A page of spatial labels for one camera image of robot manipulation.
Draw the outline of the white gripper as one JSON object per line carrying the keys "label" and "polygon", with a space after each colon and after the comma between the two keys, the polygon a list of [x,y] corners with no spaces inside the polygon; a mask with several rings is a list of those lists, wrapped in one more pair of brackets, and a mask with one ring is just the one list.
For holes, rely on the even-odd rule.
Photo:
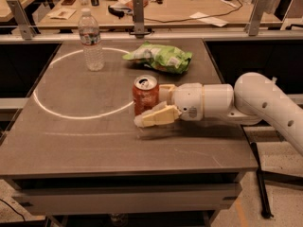
{"label": "white gripper", "polygon": [[185,121],[203,119],[203,86],[185,83],[176,89],[174,84],[159,85],[159,103],[151,110],[137,115],[134,123],[139,128],[168,125],[181,118]]}

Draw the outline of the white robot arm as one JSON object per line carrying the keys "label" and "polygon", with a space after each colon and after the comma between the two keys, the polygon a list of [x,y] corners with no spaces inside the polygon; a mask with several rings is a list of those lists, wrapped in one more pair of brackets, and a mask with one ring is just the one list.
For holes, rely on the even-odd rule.
{"label": "white robot arm", "polygon": [[168,125],[178,119],[223,121],[255,125],[264,120],[303,154],[303,109],[259,73],[245,73],[234,85],[185,83],[159,86],[159,103],[137,115],[140,128]]}

